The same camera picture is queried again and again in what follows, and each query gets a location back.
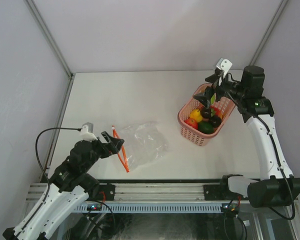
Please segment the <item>light green fake apple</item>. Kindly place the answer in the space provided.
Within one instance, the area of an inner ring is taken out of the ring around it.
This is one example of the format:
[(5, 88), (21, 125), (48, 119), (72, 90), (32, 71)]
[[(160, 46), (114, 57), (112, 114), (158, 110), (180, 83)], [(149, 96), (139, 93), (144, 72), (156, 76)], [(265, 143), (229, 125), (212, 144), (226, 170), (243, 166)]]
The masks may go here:
[(216, 101), (216, 94), (213, 94), (210, 98), (210, 104), (212, 105)]

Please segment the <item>black fake fruit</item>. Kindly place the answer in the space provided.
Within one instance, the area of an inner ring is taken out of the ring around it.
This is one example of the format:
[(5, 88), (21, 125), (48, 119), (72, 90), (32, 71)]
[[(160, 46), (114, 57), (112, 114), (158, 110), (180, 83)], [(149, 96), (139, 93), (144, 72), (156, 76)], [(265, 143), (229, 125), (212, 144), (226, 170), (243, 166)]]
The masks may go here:
[(208, 119), (208, 122), (213, 128), (218, 128), (222, 123), (222, 119), (218, 115), (214, 115)]
[(200, 110), (200, 114), (204, 119), (210, 119), (213, 116), (211, 109), (204, 107)]

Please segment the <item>clear zip top bag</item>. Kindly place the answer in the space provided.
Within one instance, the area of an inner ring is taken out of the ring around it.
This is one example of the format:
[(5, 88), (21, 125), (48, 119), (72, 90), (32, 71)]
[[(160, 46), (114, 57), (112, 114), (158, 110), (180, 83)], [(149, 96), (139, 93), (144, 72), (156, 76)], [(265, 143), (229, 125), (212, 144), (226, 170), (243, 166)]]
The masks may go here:
[(154, 121), (120, 130), (112, 125), (111, 129), (114, 138), (124, 140), (117, 156), (127, 173), (161, 159), (168, 152), (168, 141)]

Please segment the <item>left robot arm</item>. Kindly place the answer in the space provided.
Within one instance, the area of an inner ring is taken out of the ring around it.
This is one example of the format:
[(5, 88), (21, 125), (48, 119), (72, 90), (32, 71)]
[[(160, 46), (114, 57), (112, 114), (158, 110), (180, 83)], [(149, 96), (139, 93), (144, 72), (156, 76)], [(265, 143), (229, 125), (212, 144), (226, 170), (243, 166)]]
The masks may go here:
[(76, 207), (99, 196), (100, 183), (88, 171), (99, 159), (119, 153), (125, 142), (105, 131), (101, 134), (105, 142), (90, 132), (75, 143), (27, 216), (3, 232), (6, 240), (48, 240)]

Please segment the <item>aluminium front rail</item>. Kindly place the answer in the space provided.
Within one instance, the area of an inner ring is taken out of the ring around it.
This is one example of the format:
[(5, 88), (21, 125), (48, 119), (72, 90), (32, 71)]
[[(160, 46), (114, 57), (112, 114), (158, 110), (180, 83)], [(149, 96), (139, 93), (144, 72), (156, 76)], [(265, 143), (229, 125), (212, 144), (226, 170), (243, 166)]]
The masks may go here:
[(204, 186), (217, 182), (104, 182), (115, 186), (114, 200), (107, 203), (199, 203), (220, 202), (207, 200)]

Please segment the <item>red fake apple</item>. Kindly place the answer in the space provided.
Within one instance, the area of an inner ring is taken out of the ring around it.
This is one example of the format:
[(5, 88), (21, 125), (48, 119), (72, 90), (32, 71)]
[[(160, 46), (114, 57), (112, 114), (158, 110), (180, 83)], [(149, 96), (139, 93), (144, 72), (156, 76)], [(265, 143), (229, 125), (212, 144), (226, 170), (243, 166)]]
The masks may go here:
[(192, 127), (195, 130), (198, 130), (198, 123), (193, 118), (188, 118), (184, 121), (188, 126)]

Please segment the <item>yellow fake pear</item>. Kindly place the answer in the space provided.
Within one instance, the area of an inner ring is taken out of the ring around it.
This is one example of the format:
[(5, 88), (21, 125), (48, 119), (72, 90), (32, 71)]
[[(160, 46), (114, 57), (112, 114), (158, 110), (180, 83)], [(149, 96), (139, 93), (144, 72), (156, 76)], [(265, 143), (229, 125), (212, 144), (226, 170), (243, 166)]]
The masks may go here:
[(201, 110), (199, 108), (194, 109), (190, 113), (189, 118), (195, 120), (197, 123), (201, 122), (203, 120), (203, 116), (201, 115)]

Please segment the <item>pink plastic basket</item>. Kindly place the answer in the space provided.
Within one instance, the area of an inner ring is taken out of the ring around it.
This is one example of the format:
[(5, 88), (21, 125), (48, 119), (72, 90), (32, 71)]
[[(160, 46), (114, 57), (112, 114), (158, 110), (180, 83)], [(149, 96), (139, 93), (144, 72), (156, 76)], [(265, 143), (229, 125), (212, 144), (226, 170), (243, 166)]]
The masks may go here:
[(177, 120), (183, 137), (197, 146), (205, 146), (217, 136), (235, 108), (228, 98), (213, 100), (210, 107), (204, 107), (191, 98), (178, 112)]

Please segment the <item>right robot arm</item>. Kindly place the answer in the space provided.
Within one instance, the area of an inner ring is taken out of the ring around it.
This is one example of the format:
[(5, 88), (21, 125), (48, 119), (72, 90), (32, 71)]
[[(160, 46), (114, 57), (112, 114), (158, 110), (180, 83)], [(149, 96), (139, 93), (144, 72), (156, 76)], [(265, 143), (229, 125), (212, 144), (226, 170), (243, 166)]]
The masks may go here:
[(236, 174), (224, 175), (220, 195), (227, 200), (241, 195), (248, 198), (254, 208), (291, 206), (300, 194), (300, 177), (294, 177), (283, 155), (274, 110), (271, 101), (263, 95), (264, 69), (246, 66), (240, 81), (234, 81), (229, 70), (225, 63), (218, 64), (214, 74), (205, 79), (211, 86), (193, 98), (205, 107), (221, 98), (228, 98), (237, 106), (255, 144), (260, 180)]

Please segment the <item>red yellow fake peach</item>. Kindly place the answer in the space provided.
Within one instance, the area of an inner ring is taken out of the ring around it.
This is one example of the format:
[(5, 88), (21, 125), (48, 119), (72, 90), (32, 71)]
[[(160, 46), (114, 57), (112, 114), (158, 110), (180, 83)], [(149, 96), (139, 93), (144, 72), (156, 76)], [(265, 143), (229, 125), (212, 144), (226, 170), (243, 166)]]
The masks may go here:
[(214, 109), (214, 115), (218, 116), (222, 120), (223, 119), (222, 111), (220, 109), (218, 109), (217, 107), (213, 107), (213, 109)]

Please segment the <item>dark green fake fruit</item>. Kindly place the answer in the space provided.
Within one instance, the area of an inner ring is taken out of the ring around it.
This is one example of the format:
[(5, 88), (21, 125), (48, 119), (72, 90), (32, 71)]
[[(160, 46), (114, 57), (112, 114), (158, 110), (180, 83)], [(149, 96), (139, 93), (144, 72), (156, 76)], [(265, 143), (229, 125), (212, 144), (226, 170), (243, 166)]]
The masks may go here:
[(198, 123), (198, 130), (203, 134), (213, 134), (215, 129), (212, 127), (212, 125), (207, 121), (201, 121)]

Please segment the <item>right aluminium frame post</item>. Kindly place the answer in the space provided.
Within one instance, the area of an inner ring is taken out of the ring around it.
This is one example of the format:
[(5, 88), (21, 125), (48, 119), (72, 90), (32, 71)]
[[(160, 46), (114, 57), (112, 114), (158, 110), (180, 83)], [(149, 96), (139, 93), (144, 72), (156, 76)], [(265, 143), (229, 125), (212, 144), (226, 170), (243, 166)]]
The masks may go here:
[(290, 2), (290, 0), (281, 0), (279, 2), (277, 9), (275, 10), (267, 28), (265, 29), (265, 32), (262, 35), (262, 38), (260, 39), (255, 51), (253, 52), (252, 57), (247, 64), (248, 66), (255, 65), (257, 60), (260, 58), (263, 50), (265, 49), (268, 41), (270, 40), (273, 32), (276, 29), (277, 24), (281, 20), (282, 15), (284, 14)]

